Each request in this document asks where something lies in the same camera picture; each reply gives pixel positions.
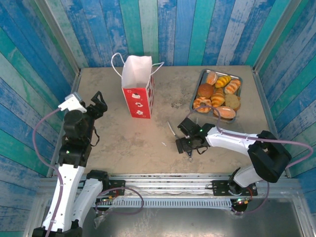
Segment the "gift bag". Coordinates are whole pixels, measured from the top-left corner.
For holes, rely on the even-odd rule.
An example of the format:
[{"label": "gift bag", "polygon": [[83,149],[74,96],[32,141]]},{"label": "gift bag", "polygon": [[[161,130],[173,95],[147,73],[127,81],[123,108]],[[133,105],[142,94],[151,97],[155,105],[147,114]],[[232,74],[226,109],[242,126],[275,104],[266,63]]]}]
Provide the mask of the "gift bag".
[{"label": "gift bag", "polygon": [[[113,65],[113,59],[119,55],[124,63],[122,75]],[[128,56],[124,62],[122,55],[116,53],[112,56],[111,65],[121,77],[122,90],[125,100],[133,118],[150,119],[154,104],[154,73],[164,63],[153,64],[151,56]],[[153,66],[160,65],[154,72]]]}]

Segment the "bun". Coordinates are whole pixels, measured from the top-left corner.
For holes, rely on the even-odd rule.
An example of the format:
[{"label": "bun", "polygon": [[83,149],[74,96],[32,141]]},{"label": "bun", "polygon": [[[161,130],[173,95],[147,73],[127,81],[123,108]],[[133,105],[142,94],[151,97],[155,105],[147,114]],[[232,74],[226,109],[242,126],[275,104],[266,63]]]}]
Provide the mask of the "bun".
[{"label": "bun", "polygon": [[[204,103],[205,105],[209,105],[212,106],[212,102],[210,99],[206,98],[206,97],[198,97],[197,99],[194,100],[193,102],[193,108],[196,109],[198,107],[201,106],[201,103]],[[197,111],[200,113],[208,113],[210,112],[211,108],[200,108]]]},{"label": "bun", "polygon": [[207,75],[206,83],[208,83],[210,85],[214,85],[216,83],[217,79],[218,79],[218,76],[217,76],[216,72],[210,71]]},{"label": "bun", "polygon": [[210,84],[207,84],[207,83],[200,85],[197,89],[198,96],[209,98],[211,97],[213,93],[214,93],[214,88]]},{"label": "bun", "polygon": [[233,79],[231,82],[225,87],[226,94],[234,94],[241,85],[241,81],[238,79]]},{"label": "bun", "polygon": [[238,99],[238,96],[234,94],[227,94],[225,96],[225,104],[235,111],[240,109],[240,101]]},{"label": "bun", "polygon": [[232,80],[231,76],[222,76],[215,83],[216,88],[224,87]]},{"label": "bun", "polygon": [[217,110],[219,111],[221,118],[233,119],[236,117],[236,112],[232,108],[229,108],[227,106],[218,107]]},{"label": "bun", "polygon": [[211,96],[213,107],[217,108],[225,102],[224,92],[222,88],[216,89],[215,93]]}]

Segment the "pastry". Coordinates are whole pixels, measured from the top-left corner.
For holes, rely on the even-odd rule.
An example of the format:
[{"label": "pastry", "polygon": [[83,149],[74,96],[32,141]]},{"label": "pastry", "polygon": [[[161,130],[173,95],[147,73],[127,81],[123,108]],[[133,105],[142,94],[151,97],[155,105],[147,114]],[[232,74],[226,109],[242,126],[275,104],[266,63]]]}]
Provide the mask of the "pastry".
[{"label": "pastry", "polygon": [[206,83],[210,84],[210,85],[214,85],[217,81],[217,74],[216,72],[214,71],[210,71],[207,75],[207,78],[206,78]]},{"label": "pastry", "polygon": [[224,92],[222,88],[216,89],[215,93],[211,96],[213,107],[217,108],[225,102]]},{"label": "pastry", "polygon": [[197,89],[198,96],[203,96],[206,98],[211,97],[211,95],[214,93],[214,88],[207,83],[201,84]]},{"label": "pastry", "polygon": [[231,76],[222,76],[215,83],[216,88],[224,87],[232,80]]},{"label": "pastry", "polygon": [[[221,115],[221,118],[224,119],[233,119],[236,117],[236,112],[230,107],[227,106],[220,106],[217,107],[217,110],[219,111],[219,114]],[[214,110],[214,115],[218,116],[217,111]]]},{"label": "pastry", "polygon": [[[212,106],[212,102],[210,99],[206,98],[206,97],[198,97],[197,99],[194,100],[193,102],[193,108],[196,109],[200,106],[203,106],[203,105],[209,105],[209,106]],[[210,112],[211,108],[210,107],[205,107],[205,108],[200,108],[200,109],[197,109],[198,112],[200,113],[208,113]]]},{"label": "pastry", "polygon": [[233,79],[231,82],[225,87],[226,94],[234,94],[241,85],[241,81],[238,79]]},{"label": "pastry", "polygon": [[238,96],[234,94],[227,94],[225,96],[225,105],[237,111],[240,108],[240,101]]}]

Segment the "bread roll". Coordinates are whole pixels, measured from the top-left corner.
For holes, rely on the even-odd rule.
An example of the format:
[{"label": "bread roll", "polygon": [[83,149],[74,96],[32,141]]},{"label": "bread roll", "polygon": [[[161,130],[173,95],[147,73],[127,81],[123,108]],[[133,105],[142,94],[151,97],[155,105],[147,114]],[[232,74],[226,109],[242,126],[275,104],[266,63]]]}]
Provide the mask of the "bread roll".
[{"label": "bread roll", "polygon": [[231,81],[231,79],[232,79],[231,76],[222,76],[217,79],[215,83],[215,87],[216,88],[224,87]]},{"label": "bread roll", "polygon": [[231,82],[225,87],[226,94],[234,94],[241,85],[241,81],[238,79],[233,79]]},{"label": "bread roll", "polygon": [[225,105],[237,111],[240,109],[240,101],[238,96],[234,94],[227,94],[225,96]]},{"label": "bread roll", "polygon": [[[219,114],[221,115],[221,118],[224,119],[233,119],[236,117],[236,112],[227,106],[220,106],[217,108],[217,110],[219,111]],[[218,116],[217,111],[214,110],[214,115]]]},{"label": "bread roll", "polygon": [[213,93],[214,93],[214,88],[210,84],[207,84],[207,83],[201,84],[197,89],[198,96],[210,98]]},{"label": "bread roll", "polygon": [[217,74],[216,72],[214,71],[210,71],[207,75],[207,78],[206,78],[206,83],[210,84],[210,85],[214,85],[217,81]]},{"label": "bread roll", "polygon": [[[196,109],[196,108],[204,105],[201,103],[204,103],[205,105],[212,106],[211,100],[202,96],[202,97],[198,97],[197,99],[194,100],[193,108]],[[210,112],[210,110],[211,110],[211,108],[208,108],[208,107],[197,109],[197,111],[200,113],[208,113],[208,112]]]},{"label": "bread roll", "polygon": [[225,96],[222,88],[216,89],[215,93],[211,96],[213,107],[217,108],[225,102]]}]

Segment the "white bag handle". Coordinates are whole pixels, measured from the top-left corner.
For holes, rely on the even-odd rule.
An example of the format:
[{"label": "white bag handle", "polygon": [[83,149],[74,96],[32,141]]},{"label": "white bag handle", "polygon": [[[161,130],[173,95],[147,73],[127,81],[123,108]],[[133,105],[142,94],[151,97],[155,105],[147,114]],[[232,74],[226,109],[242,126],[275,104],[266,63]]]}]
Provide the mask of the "white bag handle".
[{"label": "white bag handle", "polygon": [[122,77],[122,75],[119,74],[119,72],[115,69],[115,67],[114,67],[114,65],[113,65],[113,58],[114,58],[116,55],[119,55],[119,56],[120,56],[122,62],[123,62],[124,65],[125,65],[125,62],[124,62],[124,60],[123,60],[123,57],[122,57],[122,55],[121,55],[120,53],[115,53],[115,54],[113,54],[113,56],[112,56],[112,58],[111,58],[111,65],[112,65],[112,68],[114,69],[114,71],[115,71],[120,77]]},{"label": "white bag handle", "polygon": [[[113,65],[113,58],[114,58],[116,55],[119,55],[119,56],[120,56],[122,62],[123,62],[124,65],[125,65],[125,62],[124,62],[124,60],[123,60],[123,57],[122,57],[122,55],[121,55],[120,53],[115,53],[115,54],[113,54],[113,56],[112,56],[112,58],[111,58],[111,65],[112,65],[112,68],[114,69],[114,71],[115,71],[120,77],[122,77],[122,75],[119,74],[119,72],[115,69],[115,67],[114,67],[114,65]],[[158,71],[158,69],[161,68],[161,67],[163,66],[163,64],[164,64],[164,62],[152,64],[152,67],[155,66],[155,65],[160,65],[160,66],[159,66],[153,73],[151,73],[150,76],[151,76],[152,74],[154,74],[156,71]]]}]

